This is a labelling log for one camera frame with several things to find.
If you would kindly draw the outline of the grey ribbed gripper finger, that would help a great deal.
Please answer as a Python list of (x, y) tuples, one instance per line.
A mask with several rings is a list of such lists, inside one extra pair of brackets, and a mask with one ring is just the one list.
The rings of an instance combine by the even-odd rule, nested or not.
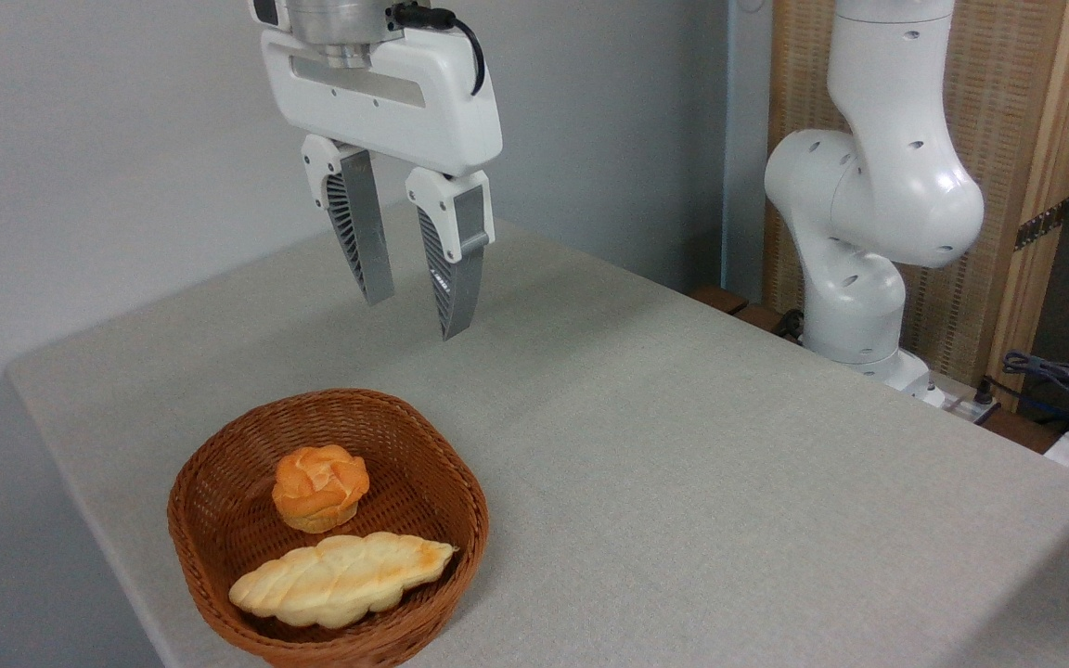
[(449, 340), (470, 326), (484, 249), (496, 240), (491, 186), (483, 171), (449, 178), (421, 166), (410, 171), (405, 186), (419, 212), (441, 338)]
[(366, 302), (394, 295), (372, 156), (321, 135), (303, 140), (303, 164), (319, 209), (327, 213)]

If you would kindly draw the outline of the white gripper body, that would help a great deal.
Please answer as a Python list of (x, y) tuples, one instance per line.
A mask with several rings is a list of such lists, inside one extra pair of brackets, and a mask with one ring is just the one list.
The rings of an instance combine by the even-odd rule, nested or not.
[(262, 55), (273, 97), (294, 127), (451, 176), (502, 151), (492, 82), (471, 94), (475, 60), (461, 33), (408, 31), (378, 44), (363, 69), (332, 68), (270, 29)]

